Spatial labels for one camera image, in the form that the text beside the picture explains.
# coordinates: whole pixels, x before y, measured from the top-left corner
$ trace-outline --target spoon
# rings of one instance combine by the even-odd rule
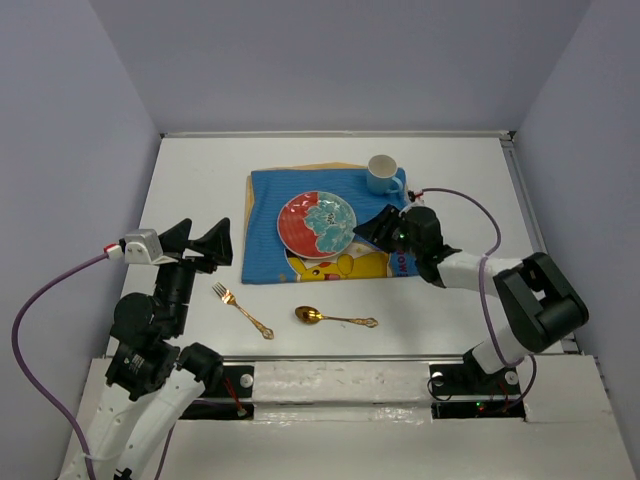
[[[378,326],[378,321],[375,318],[340,318],[340,317],[327,317],[322,315],[318,310],[313,307],[298,307],[296,308],[296,317],[302,320],[308,325],[315,325],[320,320],[339,320],[341,322],[355,323],[356,325],[364,325],[365,327],[373,328]]]

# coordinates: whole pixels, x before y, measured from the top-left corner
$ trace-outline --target fork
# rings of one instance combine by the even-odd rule
[[[213,291],[216,292],[218,294],[218,296],[220,297],[220,300],[222,300],[223,303],[226,303],[227,305],[233,305],[234,307],[236,307],[238,310],[240,310],[245,317],[247,317],[249,320],[251,320],[251,323],[253,323],[253,325],[260,330],[260,333],[262,333],[262,336],[267,339],[267,340],[273,340],[273,330],[271,330],[270,328],[265,327],[264,325],[262,325],[259,321],[257,321],[255,318],[253,318],[249,312],[247,312],[244,308],[242,308],[240,305],[238,305],[238,302],[236,302],[236,297],[233,293],[231,293],[230,290],[228,290],[224,285],[222,285],[220,282],[216,283],[213,287]]]

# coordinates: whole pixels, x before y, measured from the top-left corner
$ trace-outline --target white wall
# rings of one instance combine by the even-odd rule
[[[591,311],[600,357],[640,473],[640,3],[596,0],[516,139],[549,251]]]
[[[137,225],[159,138],[86,0],[0,4],[0,477],[52,480],[70,429],[22,377],[10,329],[54,276]],[[93,267],[25,318],[36,375],[73,410],[123,267]]]
[[[516,129],[589,0],[90,0],[160,131]]]

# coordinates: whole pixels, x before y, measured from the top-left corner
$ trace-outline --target fork handle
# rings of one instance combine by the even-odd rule
[[[251,316],[251,314],[249,312],[247,312],[244,308],[242,308],[240,305],[236,304],[236,308],[238,310],[240,310],[245,317],[247,317],[249,320],[251,320],[251,323],[253,323],[255,325],[255,327],[258,330],[260,330],[260,333],[262,333],[262,337],[263,338],[265,338],[266,340],[273,340],[273,338],[274,338],[273,330],[271,330],[270,328],[267,328],[264,325],[262,325],[259,321],[257,321],[255,318],[253,318]]]

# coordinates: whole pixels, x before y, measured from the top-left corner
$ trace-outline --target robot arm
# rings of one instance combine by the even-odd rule
[[[180,349],[167,340],[184,332],[195,274],[231,264],[229,227],[225,218],[202,238],[188,240],[191,220],[185,219],[162,235],[136,230],[106,249],[110,258],[124,256],[126,263],[159,269],[153,295],[126,295],[114,311],[110,334],[120,343],[87,431],[97,480],[131,480],[132,473],[140,478],[182,412],[222,376],[222,357],[216,352],[196,343],[178,359]],[[200,255],[183,257],[186,249]],[[82,453],[60,476],[88,478]]]
[[[412,254],[420,276],[433,285],[479,290],[483,257],[446,245],[440,222],[428,207],[400,211],[387,205],[354,233],[387,253]],[[542,352],[587,322],[585,304],[547,254],[485,262],[485,293],[500,299],[509,322],[496,334],[507,363]],[[505,367],[491,339],[469,350],[463,360],[467,383],[484,383]]]
[[[137,421],[120,456],[116,470],[121,480],[141,477],[149,459],[166,438],[182,413],[206,389],[213,389],[222,377],[222,357],[194,343],[182,350],[177,369],[171,372],[153,402]]]

